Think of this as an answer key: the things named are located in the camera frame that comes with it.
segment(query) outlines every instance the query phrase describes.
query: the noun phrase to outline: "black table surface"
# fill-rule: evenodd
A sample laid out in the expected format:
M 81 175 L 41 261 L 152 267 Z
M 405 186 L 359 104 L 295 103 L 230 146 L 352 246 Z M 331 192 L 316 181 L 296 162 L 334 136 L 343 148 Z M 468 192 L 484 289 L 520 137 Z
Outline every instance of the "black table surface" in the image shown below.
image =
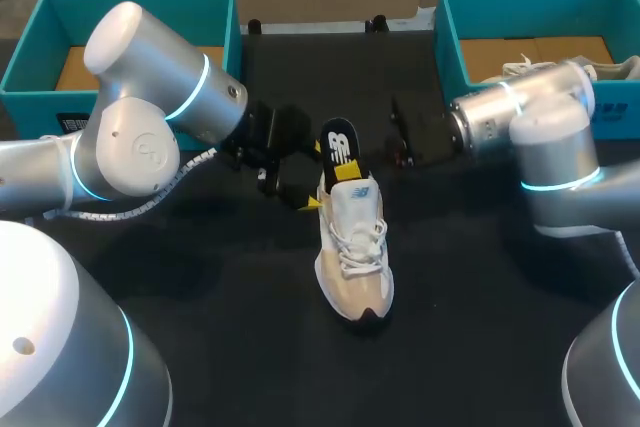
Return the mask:
M 510 162 L 398 171 L 384 160 L 392 95 L 444 108 L 431 45 L 430 32 L 244 40 L 251 95 L 296 103 L 316 127 L 340 115 L 358 129 L 396 287 L 375 335 L 352 332 L 322 296 L 317 213 L 263 198 L 255 172 L 210 162 L 132 221 L 36 221 L 156 344 L 173 426 L 569 425 L 564 355 L 628 278 L 585 274 L 612 262 L 597 236 L 570 248 L 537 236 Z M 14 47 L 0 43 L 3 68 Z M 3 116 L 0 138 L 11 138 Z M 640 155 L 635 142 L 598 150 L 605 164 Z M 285 166 L 286 177 L 319 175 L 303 159 Z

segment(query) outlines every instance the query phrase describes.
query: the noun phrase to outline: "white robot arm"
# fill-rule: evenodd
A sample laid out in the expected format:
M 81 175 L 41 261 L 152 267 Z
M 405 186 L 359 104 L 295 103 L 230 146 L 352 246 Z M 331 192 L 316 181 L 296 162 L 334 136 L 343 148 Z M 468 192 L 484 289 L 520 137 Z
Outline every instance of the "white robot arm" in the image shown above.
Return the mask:
M 100 90 L 83 131 L 0 143 L 0 214 L 157 194 L 180 160 L 167 122 L 266 169 L 271 190 L 282 157 L 313 151 L 304 113 L 249 103 L 240 82 L 132 2 L 100 21 L 84 61 Z
M 590 117 L 594 92 L 567 62 L 456 99 L 458 150 L 481 158 L 512 147 L 536 229 L 552 237 L 637 225 L 640 161 L 601 167 Z

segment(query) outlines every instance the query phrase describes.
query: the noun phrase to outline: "shoelace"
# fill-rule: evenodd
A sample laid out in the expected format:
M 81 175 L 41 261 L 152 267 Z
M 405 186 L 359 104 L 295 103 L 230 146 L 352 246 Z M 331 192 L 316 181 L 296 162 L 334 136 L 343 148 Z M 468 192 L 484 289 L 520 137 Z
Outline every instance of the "shoelace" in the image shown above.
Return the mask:
M 376 221 L 373 227 L 357 223 L 351 236 L 353 238 L 354 234 L 364 234 L 363 241 L 345 239 L 333 223 L 329 224 L 329 230 L 340 249 L 340 268 L 346 275 L 366 275 L 382 269 L 382 244 L 387 233 L 387 223 L 384 220 Z

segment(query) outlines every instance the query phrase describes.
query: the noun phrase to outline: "sneaker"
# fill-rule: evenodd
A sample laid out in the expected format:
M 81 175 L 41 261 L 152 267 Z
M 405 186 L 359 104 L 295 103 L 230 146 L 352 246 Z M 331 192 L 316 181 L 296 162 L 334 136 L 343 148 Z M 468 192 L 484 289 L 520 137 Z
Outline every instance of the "sneaker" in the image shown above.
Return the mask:
M 358 137 L 349 121 L 337 118 L 325 123 L 320 145 L 318 283 L 331 307 L 345 319 L 377 321 L 393 302 L 380 189 L 363 168 Z
M 591 67 L 596 76 L 595 80 L 640 80 L 640 57 L 637 55 L 629 57 L 621 64 L 597 64 L 582 56 L 571 60 L 585 70 Z

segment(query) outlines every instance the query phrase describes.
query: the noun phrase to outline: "teal box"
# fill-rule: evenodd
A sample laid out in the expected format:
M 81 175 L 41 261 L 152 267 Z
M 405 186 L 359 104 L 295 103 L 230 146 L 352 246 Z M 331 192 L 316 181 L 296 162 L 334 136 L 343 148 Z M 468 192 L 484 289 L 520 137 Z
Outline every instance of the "teal box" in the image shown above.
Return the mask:
M 602 36 L 616 63 L 640 55 L 640 0 L 439 0 L 435 55 L 447 105 L 486 88 L 469 80 L 465 39 Z M 640 81 L 593 84 L 597 139 L 640 138 Z
M 71 46 L 84 46 L 100 19 L 126 0 L 38 0 L 9 62 L 0 96 L 20 138 L 63 134 L 59 117 L 86 119 L 98 92 L 56 91 Z M 242 38 L 235 0 L 130 0 L 197 46 L 224 46 L 223 69 L 240 76 Z M 176 132 L 180 148 L 206 146 Z

